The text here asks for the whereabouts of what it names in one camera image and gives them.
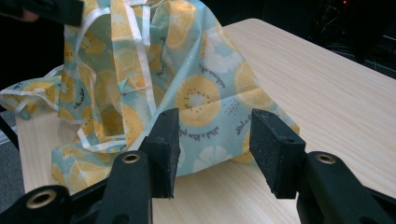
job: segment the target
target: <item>folded fabric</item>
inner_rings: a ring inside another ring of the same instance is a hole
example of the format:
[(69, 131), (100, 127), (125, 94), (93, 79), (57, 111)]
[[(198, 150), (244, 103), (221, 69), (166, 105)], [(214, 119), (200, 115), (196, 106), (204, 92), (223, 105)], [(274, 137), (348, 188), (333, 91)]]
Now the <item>folded fabric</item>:
[(252, 108), (274, 112), (298, 132), (202, 2), (84, 3), (81, 27), (64, 27), (64, 65), (0, 92), (1, 105), (24, 119), (50, 106), (80, 124), (76, 142), (52, 151), (59, 183), (79, 191), (102, 180), (114, 158), (137, 150), (159, 114), (175, 107), (177, 175), (251, 161), (243, 155)]

